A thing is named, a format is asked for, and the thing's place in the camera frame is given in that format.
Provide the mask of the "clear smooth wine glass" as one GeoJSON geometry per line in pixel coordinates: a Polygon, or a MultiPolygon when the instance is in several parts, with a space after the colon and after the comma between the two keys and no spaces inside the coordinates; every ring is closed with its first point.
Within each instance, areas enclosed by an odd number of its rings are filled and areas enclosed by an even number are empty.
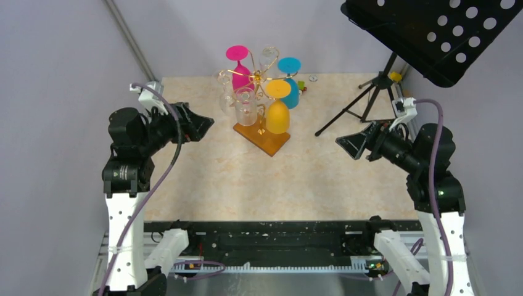
{"type": "Polygon", "coordinates": [[[220,109],[224,114],[231,115],[233,112],[233,107],[236,103],[236,100],[233,97],[232,77],[229,75],[228,71],[221,70],[218,72],[216,82],[221,89],[221,93],[218,99],[220,109]]]}

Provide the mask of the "clear ribbed wine glass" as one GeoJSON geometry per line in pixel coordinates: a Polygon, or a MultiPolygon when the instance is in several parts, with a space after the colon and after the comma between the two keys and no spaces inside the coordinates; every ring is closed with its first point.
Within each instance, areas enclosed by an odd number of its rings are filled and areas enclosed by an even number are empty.
{"type": "Polygon", "coordinates": [[[257,120],[257,104],[254,90],[246,87],[234,92],[236,120],[242,126],[251,126],[257,120]]]}

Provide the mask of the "yellow wine glass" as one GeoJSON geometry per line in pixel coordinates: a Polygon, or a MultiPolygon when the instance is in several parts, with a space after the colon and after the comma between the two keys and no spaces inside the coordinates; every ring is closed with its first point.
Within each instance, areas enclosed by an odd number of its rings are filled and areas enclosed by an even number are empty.
{"type": "Polygon", "coordinates": [[[281,99],[290,94],[291,86],[284,80],[273,80],[265,90],[274,99],[266,111],[266,129],[273,134],[286,133],[290,126],[290,112],[281,99]]]}

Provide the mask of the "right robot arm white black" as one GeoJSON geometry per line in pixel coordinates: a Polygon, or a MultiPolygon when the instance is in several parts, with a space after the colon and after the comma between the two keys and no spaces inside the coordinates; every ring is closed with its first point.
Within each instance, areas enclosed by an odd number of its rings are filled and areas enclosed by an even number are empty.
{"type": "Polygon", "coordinates": [[[389,125],[373,122],[336,143],[354,160],[368,150],[368,161],[384,158],[407,172],[407,192],[421,223],[429,271],[419,269],[406,247],[394,241],[397,235],[391,229],[364,234],[363,249],[388,259],[408,295],[474,295],[463,236],[464,191],[448,169],[456,150],[452,132],[441,123],[427,123],[410,141],[389,125]]]}

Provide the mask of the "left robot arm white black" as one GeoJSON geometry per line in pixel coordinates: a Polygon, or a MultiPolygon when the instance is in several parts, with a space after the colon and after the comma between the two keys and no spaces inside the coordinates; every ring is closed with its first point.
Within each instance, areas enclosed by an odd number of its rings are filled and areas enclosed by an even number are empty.
{"type": "Polygon", "coordinates": [[[159,179],[162,182],[177,161],[181,146],[202,140],[215,122],[191,111],[186,102],[170,107],[173,113],[161,114],[154,107],[148,115],[126,107],[109,117],[111,154],[102,170],[109,216],[108,262],[93,295],[165,295],[167,277],[178,256],[197,249],[195,235],[170,229],[152,253],[144,256],[143,208],[159,187],[151,184],[153,155],[168,143],[176,144],[173,159],[159,179]]]}

